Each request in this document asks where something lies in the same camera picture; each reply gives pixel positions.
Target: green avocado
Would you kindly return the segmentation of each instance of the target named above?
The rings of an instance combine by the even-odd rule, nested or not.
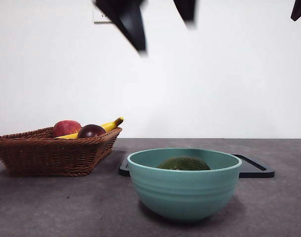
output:
[[[173,170],[210,170],[210,167],[196,157],[172,157],[164,160],[156,168]]]

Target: ceramic bowl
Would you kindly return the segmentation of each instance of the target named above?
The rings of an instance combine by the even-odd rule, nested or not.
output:
[[[211,170],[156,168],[170,157],[192,156]],[[153,212],[180,222],[202,220],[231,199],[242,161],[231,154],[193,148],[151,149],[128,156],[130,177],[142,203]]]

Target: black tray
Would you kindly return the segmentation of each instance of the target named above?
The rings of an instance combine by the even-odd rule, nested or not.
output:
[[[272,178],[274,170],[265,164],[258,162],[255,159],[247,158],[243,155],[232,154],[241,159],[239,178]],[[127,158],[125,158],[119,167],[119,175],[130,176]]]

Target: wicker basket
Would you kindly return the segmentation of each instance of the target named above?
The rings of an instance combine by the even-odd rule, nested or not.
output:
[[[51,138],[53,127],[0,136],[0,160],[12,176],[84,176],[112,151],[122,128],[98,137]]]

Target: yellow banana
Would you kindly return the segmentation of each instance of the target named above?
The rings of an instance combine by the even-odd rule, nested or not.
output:
[[[107,122],[104,123],[102,125],[100,125],[106,132],[110,132],[113,129],[115,129],[116,127],[118,127],[121,123],[123,122],[123,118],[119,117],[116,120],[114,120],[113,122]]]
[[[60,137],[55,137],[55,138],[75,139],[75,138],[77,138],[77,135],[78,135],[78,132],[77,133],[68,134],[68,135],[64,135],[64,136],[60,136]]]
[[[101,125],[101,127],[106,131],[106,132],[110,132],[113,129],[117,128],[122,122],[123,122],[123,117],[119,117],[116,120],[114,120],[113,122],[107,122]],[[77,138],[78,132],[77,133],[72,133],[72,134],[68,134],[68,135],[64,135],[64,136],[60,136],[60,137],[55,137],[55,138],[64,138],[64,139],[75,139]]]

